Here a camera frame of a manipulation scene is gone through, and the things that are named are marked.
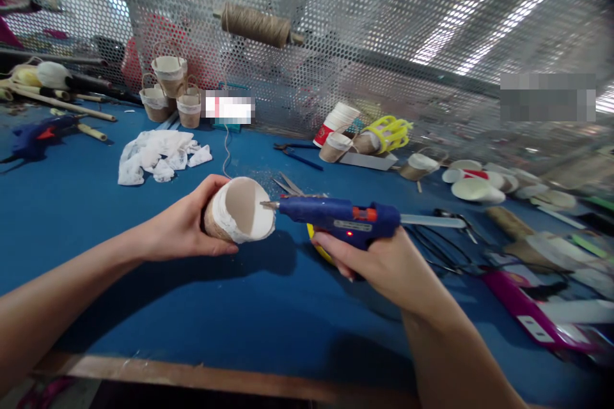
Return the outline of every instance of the blue glue gun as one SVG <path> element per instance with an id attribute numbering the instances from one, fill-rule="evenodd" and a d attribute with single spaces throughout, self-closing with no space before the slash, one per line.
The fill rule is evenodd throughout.
<path id="1" fill-rule="evenodd" d="M 83 116 L 62 115 L 45 118 L 39 123 L 21 125 L 13 128 L 15 140 L 11 148 L 12 155 L 1 163 L 23 159 L 28 161 L 41 160 L 45 156 L 47 144 L 55 139 L 56 131 L 70 128 L 78 124 Z"/>
<path id="2" fill-rule="evenodd" d="M 363 250 L 378 238 L 393 236 L 401 223 L 401 214 L 394 206 L 379 203 L 362 208 L 338 198 L 282 196 L 279 201 L 261 204 Z"/>

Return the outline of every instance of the white string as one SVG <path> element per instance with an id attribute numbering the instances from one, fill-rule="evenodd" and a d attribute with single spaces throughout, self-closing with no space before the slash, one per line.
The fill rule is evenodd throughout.
<path id="1" fill-rule="evenodd" d="M 230 160 L 230 150 L 228 150 L 228 134 L 230 134 L 230 131 L 228 131 L 228 125 L 226 123 L 224 123 L 224 127 L 226 128 L 226 139 L 224 139 L 224 148 L 228 152 L 228 156 L 226 157 L 226 160 L 224 160 L 224 164 L 222 165 L 222 172 L 224 172 L 224 175 L 228 179 L 232 179 L 232 177 L 230 177 L 226 172 L 226 162 Z"/>

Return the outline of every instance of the hand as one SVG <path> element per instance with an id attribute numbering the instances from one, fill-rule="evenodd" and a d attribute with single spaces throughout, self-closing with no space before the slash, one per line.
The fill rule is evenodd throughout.
<path id="1" fill-rule="evenodd" d="M 410 313 L 427 314 L 441 295 L 450 294 L 431 270 L 403 227 L 392 238 L 380 238 L 361 251 L 328 233 L 316 232 L 311 241 L 334 259 L 339 272 L 353 281 L 361 274 L 381 295 Z"/>
<path id="2" fill-rule="evenodd" d="M 211 174 L 200 185 L 154 218 L 128 230 L 132 241 L 144 243 L 140 258 L 165 261 L 186 256 L 236 254 L 239 248 L 201 230 L 203 209 L 230 179 Z"/>

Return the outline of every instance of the pliers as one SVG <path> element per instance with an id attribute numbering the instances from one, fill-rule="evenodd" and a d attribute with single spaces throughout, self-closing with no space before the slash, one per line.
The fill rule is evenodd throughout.
<path id="1" fill-rule="evenodd" d="M 296 148 L 319 149 L 318 146 L 313 145 L 313 144 L 274 144 L 273 145 L 273 148 L 275 150 L 281 150 L 283 153 L 285 153 L 289 157 L 294 158 L 295 160 L 303 162 L 303 163 L 311 166 L 312 168 L 318 169 L 319 171 L 323 171 L 324 170 L 324 168 L 322 166 L 320 166 L 320 165 L 318 165 L 316 163 L 310 162 L 309 160 L 306 160 L 305 158 L 301 158 L 298 155 L 296 155 L 294 153 L 293 147 L 296 147 Z"/>

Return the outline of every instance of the blurred label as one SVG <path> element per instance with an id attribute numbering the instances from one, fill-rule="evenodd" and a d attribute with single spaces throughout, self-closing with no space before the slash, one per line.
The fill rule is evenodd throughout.
<path id="1" fill-rule="evenodd" d="M 594 73 L 502 73 L 501 121 L 595 121 Z"/>
<path id="2" fill-rule="evenodd" d="M 214 118 L 215 123 L 248 125 L 255 111 L 255 100 L 248 90 L 219 89 L 205 92 L 205 117 Z"/>

